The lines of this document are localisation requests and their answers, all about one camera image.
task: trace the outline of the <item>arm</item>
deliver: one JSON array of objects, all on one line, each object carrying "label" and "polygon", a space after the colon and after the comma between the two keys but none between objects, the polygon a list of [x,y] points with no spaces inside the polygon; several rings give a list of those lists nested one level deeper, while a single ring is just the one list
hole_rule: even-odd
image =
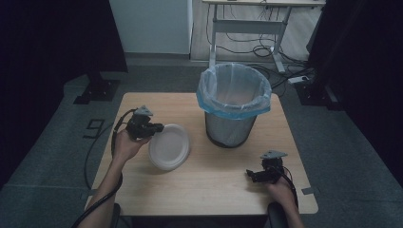
[{"label": "arm", "polygon": [[[126,130],[122,130],[116,137],[115,154],[106,175],[98,187],[94,197],[92,197],[87,208],[89,208],[96,201],[110,193],[118,184],[119,177],[125,167],[125,163],[133,158],[140,150],[140,148],[148,143],[151,138],[141,139],[138,141],[131,141]],[[112,220],[113,204],[115,196],[108,199],[105,203],[100,205],[95,211],[88,215],[79,225],[83,227],[109,227]]]},{"label": "arm", "polygon": [[280,178],[275,184],[265,183],[265,185],[273,200],[281,204],[284,209],[288,226],[290,228],[303,228],[304,225],[287,180]]}]

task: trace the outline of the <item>white wall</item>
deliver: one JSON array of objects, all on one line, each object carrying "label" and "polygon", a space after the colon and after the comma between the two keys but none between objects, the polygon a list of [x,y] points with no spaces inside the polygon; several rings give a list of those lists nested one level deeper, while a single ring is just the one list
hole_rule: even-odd
[{"label": "white wall", "polygon": [[109,0],[125,52],[189,54],[192,0]]}]

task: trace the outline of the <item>white plate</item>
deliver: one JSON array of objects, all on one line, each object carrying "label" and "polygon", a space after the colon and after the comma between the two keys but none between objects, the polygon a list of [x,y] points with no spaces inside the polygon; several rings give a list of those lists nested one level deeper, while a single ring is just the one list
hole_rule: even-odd
[{"label": "white plate", "polygon": [[189,136],[183,127],[167,124],[163,132],[152,137],[148,155],[151,162],[162,170],[178,168],[187,158],[190,149]]}]

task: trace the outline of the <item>trash can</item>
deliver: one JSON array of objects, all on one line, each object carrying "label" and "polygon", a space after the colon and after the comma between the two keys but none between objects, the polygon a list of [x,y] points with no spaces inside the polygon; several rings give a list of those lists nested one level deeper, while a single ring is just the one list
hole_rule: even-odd
[{"label": "trash can", "polygon": [[241,64],[218,64],[201,74],[198,103],[204,110],[207,137],[233,148],[248,138],[259,114],[270,111],[272,88],[257,70]]}]

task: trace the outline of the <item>wooden table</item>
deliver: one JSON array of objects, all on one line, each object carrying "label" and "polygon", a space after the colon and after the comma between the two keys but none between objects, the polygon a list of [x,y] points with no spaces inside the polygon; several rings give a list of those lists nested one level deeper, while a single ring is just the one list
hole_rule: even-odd
[{"label": "wooden table", "polygon": [[[291,8],[294,7],[322,7],[325,6],[325,0],[202,0],[203,3],[214,5],[214,16],[211,31],[211,47],[209,66],[216,64],[216,33],[251,33],[251,34],[275,34],[278,39],[271,52],[279,73],[285,73],[284,66],[278,51],[287,28],[288,19],[290,18]],[[282,21],[245,21],[245,20],[229,20],[218,19],[218,5],[242,5],[242,6],[270,6],[287,8]]]},{"label": "wooden table", "polygon": [[[277,95],[272,95],[272,110],[257,117],[245,144],[233,149],[217,147],[207,139],[204,112],[195,93],[127,93],[116,121],[141,105],[154,113],[152,123],[183,126],[191,139],[191,151],[180,167],[166,172],[151,163],[148,146],[143,146],[126,164],[116,196],[124,216],[264,215],[271,198],[262,184],[252,183],[245,170],[261,171],[260,155],[269,149],[288,153],[283,161],[293,174],[300,213],[317,212],[314,195],[301,192],[310,183]],[[110,137],[94,188],[111,162],[109,148]]]}]

